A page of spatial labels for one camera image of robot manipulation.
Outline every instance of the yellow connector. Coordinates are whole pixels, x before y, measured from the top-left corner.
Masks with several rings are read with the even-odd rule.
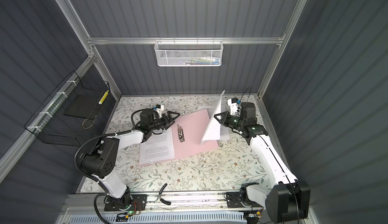
[[[103,97],[100,99],[100,101],[98,102],[99,105],[102,105],[102,103],[104,102],[104,100],[106,99],[106,96],[108,96],[108,93],[109,93],[109,90],[107,90]]]

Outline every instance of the table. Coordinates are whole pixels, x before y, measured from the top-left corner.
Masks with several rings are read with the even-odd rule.
[[[222,104],[232,97],[240,99],[241,96],[224,95]],[[242,101],[247,99],[248,96],[244,96]],[[130,115],[135,110],[159,104],[164,105],[165,110],[185,115],[198,110],[198,106],[213,106],[217,100],[216,95],[122,97],[109,122],[107,133],[131,129]],[[258,123],[264,125],[255,98],[251,96],[249,102],[255,103]],[[139,120],[138,114],[134,119],[135,122]],[[159,191],[165,183],[168,184],[165,191],[231,190],[251,182],[269,185],[266,169],[244,138],[230,130],[230,139],[218,141],[218,145],[219,148],[214,151],[140,167],[139,145],[136,144],[119,150],[114,170],[132,192]],[[86,178],[80,192],[103,192],[103,189]]]

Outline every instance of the black wire basket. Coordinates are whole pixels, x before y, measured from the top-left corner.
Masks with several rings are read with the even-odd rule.
[[[104,130],[98,118],[110,93],[109,83],[78,76],[66,83],[69,86],[56,93],[47,110],[37,111],[24,128],[46,144],[80,146]]]

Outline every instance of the white mesh basket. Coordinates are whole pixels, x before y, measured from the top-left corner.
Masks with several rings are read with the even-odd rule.
[[[158,66],[220,66],[224,45],[155,42]]]

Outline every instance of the gray wall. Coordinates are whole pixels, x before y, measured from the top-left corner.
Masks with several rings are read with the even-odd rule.
[[[225,45],[221,66],[161,67],[153,45],[97,45],[123,95],[257,92],[276,45]]]
[[[296,0],[71,0],[91,37],[278,37]],[[220,67],[159,67],[151,45],[97,45],[123,95],[257,92],[275,45],[225,45]]]
[[[388,0],[309,0],[264,95],[321,223],[386,223]]]
[[[71,0],[91,37],[276,37],[296,0]]]
[[[55,0],[0,0],[0,156],[87,54]]]
[[[0,156],[87,54],[55,0],[0,0]],[[88,75],[100,79],[94,66]],[[110,95],[105,102],[114,99]],[[112,109],[101,110],[105,124]],[[35,140],[0,184],[1,223],[54,223],[81,180],[76,148]]]

